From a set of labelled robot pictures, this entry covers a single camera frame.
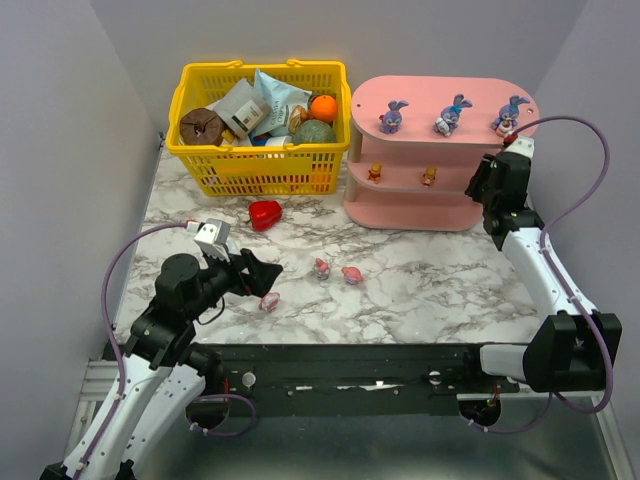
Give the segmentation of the pink white toy figure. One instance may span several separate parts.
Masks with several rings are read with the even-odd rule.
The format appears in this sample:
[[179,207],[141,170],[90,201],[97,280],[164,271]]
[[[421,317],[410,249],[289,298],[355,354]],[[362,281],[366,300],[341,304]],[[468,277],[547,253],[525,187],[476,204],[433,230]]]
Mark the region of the pink white toy figure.
[[280,301],[280,294],[278,292],[269,292],[261,298],[259,302],[259,309],[264,312],[273,312]]

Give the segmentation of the orange bear toy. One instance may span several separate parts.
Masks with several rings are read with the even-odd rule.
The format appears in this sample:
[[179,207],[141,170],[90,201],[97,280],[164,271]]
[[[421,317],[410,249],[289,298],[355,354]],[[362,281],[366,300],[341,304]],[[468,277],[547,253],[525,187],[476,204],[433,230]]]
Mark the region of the orange bear toy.
[[378,184],[381,180],[382,165],[374,163],[368,170],[367,180]]
[[437,168],[433,166],[427,167],[424,174],[422,175],[422,185],[427,188],[432,187],[435,184],[436,176]]

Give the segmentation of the pink bunny toy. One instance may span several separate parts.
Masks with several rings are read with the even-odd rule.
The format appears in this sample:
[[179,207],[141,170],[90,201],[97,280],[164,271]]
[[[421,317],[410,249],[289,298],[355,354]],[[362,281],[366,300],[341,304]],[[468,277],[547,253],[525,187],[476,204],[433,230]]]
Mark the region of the pink bunny toy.
[[316,258],[314,261],[314,273],[319,280],[326,280],[329,278],[331,272],[330,265],[321,258]]

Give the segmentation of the purple bunny toy with cake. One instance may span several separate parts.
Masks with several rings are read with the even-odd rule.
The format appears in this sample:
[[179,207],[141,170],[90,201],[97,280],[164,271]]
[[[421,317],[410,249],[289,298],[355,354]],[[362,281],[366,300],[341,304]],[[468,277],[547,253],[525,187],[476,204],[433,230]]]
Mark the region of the purple bunny toy with cake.
[[505,138],[517,126],[517,119],[520,113],[519,107],[530,102],[531,100],[525,96],[511,96],[508,103],[500,108],[498,116],[491,123],[491,129],[494,133],[501,138]]

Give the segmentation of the purple bunny toy blue bow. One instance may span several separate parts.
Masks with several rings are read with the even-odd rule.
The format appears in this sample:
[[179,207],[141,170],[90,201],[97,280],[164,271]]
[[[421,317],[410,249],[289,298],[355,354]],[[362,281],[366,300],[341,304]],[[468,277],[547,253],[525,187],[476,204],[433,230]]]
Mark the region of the purple bunny toy blue bow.
[[452,104],[444,108],[434,121],[433,131],[445,137],[451,136],[458,127],[462,110],[472,106],[472,102],[466,99],[463,94],[457,94]]

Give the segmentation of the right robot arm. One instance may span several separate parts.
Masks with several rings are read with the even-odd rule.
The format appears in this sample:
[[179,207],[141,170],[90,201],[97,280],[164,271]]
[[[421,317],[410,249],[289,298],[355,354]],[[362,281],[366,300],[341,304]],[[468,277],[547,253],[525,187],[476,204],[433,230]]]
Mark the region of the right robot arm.
[[620,322],[582,295],[545,230],[376,232],[307,203],[259,243],[283,269],[282,300],[276,314],[247,309],[248,340],[455,344],[472,375],[538,392],[613,387]]

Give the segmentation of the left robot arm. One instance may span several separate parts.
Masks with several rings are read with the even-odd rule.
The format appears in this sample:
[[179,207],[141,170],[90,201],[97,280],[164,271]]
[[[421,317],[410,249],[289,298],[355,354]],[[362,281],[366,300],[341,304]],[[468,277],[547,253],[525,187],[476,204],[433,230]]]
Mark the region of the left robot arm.
[[225,294],[261,298],[283,268],[249,249],[202,267],[190,254],[161,266],[155,295],[118,353],[118,373],[82,440],[44,479],[134,479],[151,451],[207,386],[219,388],[219,354],[195,343],[194,323]]

